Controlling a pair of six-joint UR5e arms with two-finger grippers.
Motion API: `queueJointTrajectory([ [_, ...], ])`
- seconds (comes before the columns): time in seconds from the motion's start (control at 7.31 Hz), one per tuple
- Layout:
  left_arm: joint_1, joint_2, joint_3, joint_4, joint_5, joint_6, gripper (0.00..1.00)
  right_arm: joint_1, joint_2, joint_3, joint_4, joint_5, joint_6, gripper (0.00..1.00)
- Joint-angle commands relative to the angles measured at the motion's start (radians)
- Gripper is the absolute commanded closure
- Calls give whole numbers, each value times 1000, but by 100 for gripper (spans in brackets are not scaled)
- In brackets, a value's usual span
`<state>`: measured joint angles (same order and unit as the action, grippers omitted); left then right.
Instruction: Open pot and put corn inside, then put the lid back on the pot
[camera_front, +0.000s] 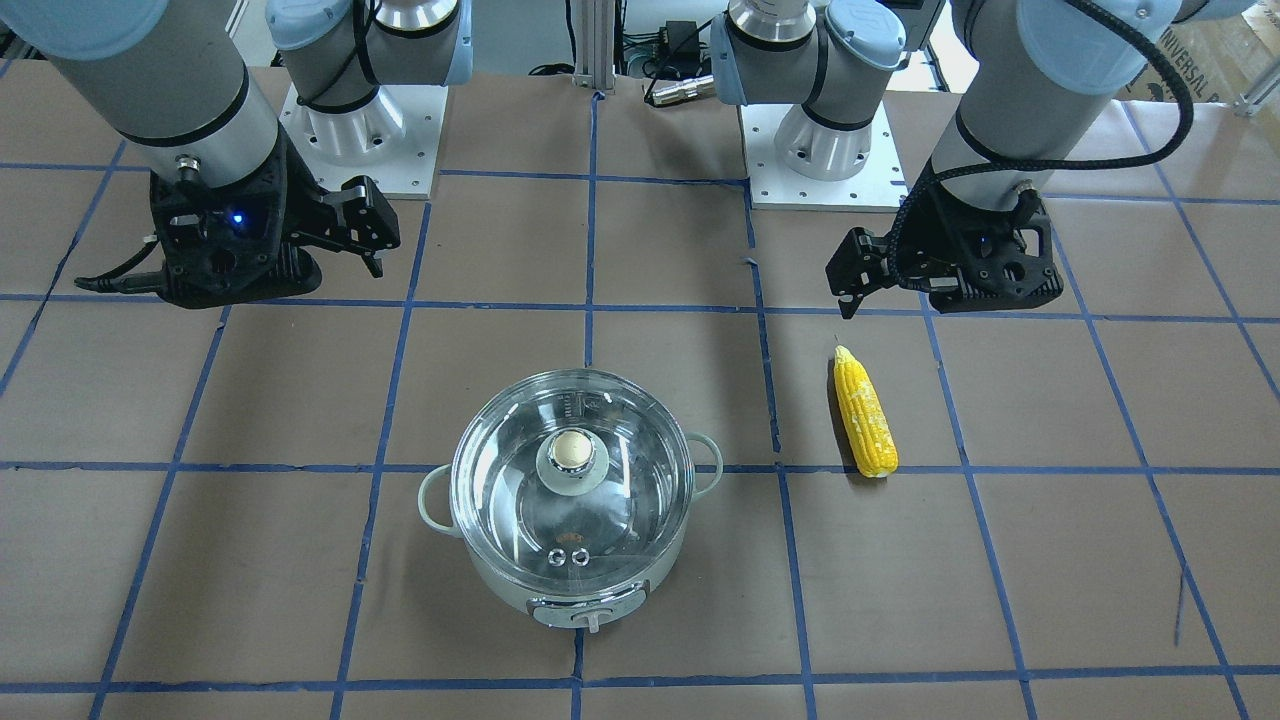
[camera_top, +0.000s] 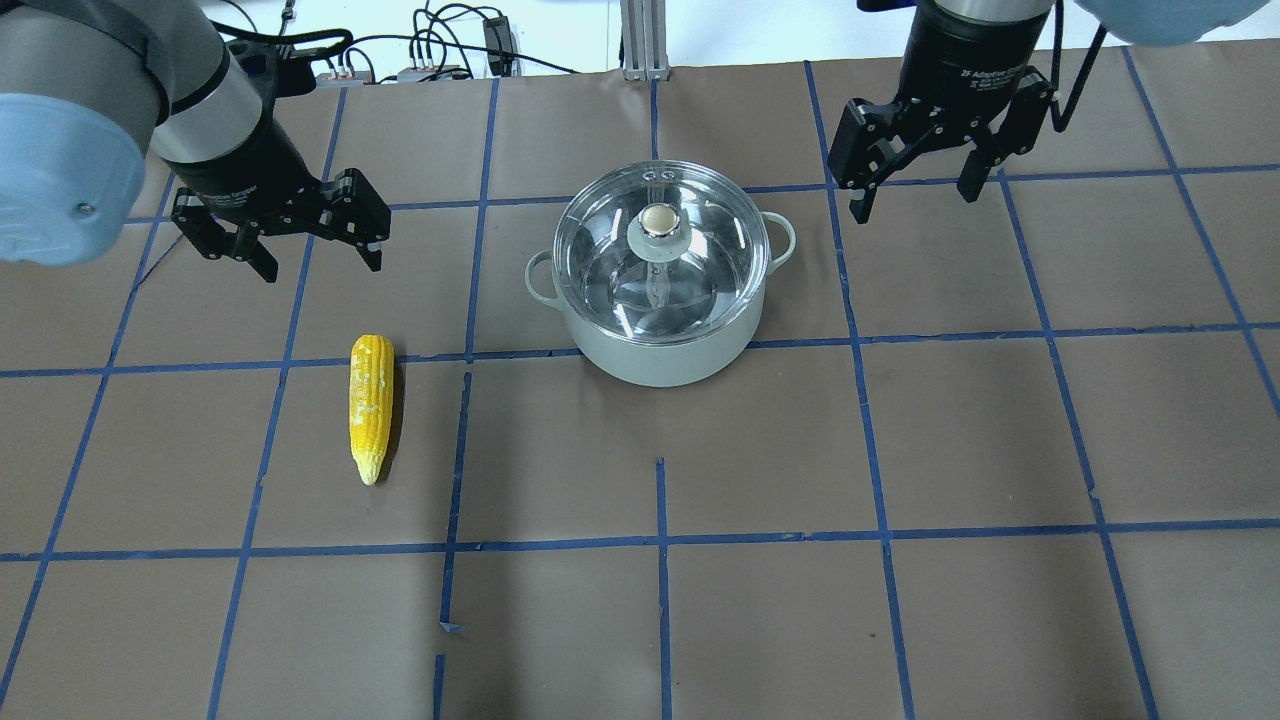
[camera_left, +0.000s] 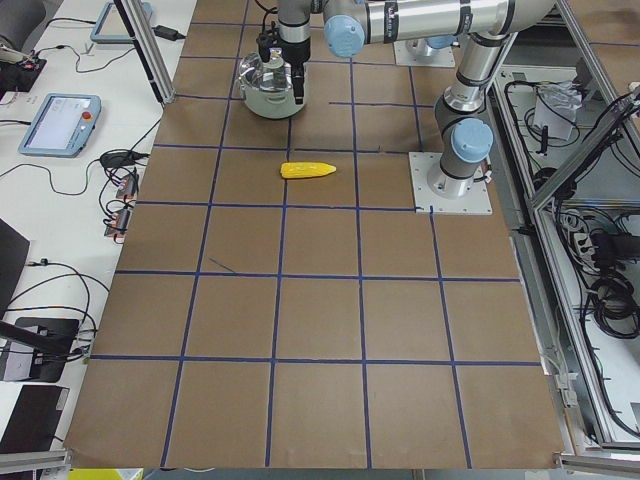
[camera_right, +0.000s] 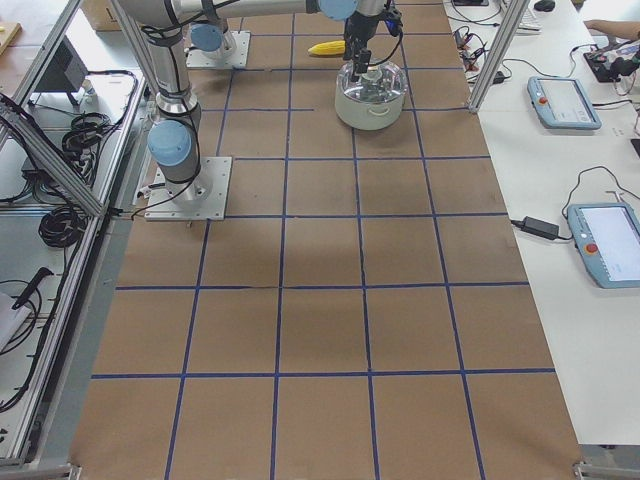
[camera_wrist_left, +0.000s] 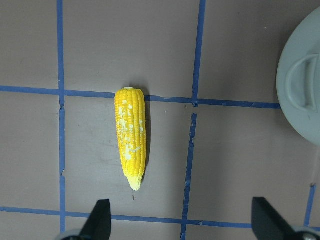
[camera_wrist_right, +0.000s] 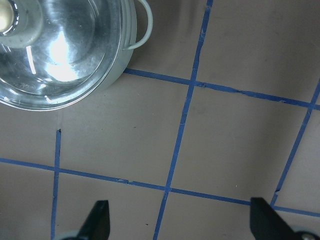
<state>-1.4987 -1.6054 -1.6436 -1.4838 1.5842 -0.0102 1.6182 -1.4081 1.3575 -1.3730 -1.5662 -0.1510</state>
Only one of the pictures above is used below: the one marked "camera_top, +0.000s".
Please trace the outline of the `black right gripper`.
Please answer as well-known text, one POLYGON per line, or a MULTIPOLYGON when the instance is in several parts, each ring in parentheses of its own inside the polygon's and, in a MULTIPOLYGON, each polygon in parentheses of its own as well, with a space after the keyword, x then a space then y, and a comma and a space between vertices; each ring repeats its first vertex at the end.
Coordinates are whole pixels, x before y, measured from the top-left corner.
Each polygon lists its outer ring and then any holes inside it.
POLYGON ((1047 5, 916 6, 896 102, 850 99, 829 146, 828 169, 851 192, 858 224, 884 181, 923 152, 972 140, 957 191, 975 202, 996 167, 1036 146, 1056 95, 1030 65, 1048 17, 1047 5))

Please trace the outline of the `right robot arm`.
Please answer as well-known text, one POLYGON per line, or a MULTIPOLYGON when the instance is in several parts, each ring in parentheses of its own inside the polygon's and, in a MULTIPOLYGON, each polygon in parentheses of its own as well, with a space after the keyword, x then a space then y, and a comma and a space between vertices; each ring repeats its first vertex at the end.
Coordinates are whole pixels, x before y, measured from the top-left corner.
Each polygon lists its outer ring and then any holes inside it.
POLYGON ((827 167, 864 224, 879 187, 919 156, 968 149, 956 181, 966 202, 992 172, 1030 152, 1043 127, 1074 118, 1106 38, 1138 46, 1193 44, 1235 26, 1260 1, 1083 1, 1096 31, 1070 87, 1061 86, 1062 1, 914 1, 893 97, 844 105, 827 167))

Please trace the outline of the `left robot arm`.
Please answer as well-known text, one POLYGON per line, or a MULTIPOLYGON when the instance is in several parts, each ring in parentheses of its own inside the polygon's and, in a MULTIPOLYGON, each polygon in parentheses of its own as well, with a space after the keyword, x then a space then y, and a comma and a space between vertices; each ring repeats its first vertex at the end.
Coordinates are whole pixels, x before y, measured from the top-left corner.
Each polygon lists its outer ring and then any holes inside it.
POLYGON ((316 88, 312 63, 347 50, 349 31, 262 35, 195 1, 5 1, 1 36, 5 263, 102 256, 154 155, 180 182, 172 222, 206 259, 271 283, 262 240, 303 233, 381 269, 385 201, 360 170, 317 178, 274 117, 316 88))

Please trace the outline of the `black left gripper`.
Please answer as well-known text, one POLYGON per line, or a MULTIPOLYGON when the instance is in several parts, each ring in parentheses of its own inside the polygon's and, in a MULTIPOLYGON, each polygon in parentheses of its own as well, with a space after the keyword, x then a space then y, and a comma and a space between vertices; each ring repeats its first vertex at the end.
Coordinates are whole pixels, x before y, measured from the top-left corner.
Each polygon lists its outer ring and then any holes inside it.
POLYGON ((230 258, 275 283, 278 260, 260 237, 306 232, 381 270, 390 208, 356 168, 312 176, 261 96, 210 95, 177 113, 160 127, 160 158, 186 186, 172 222, 202 258, 230 258))

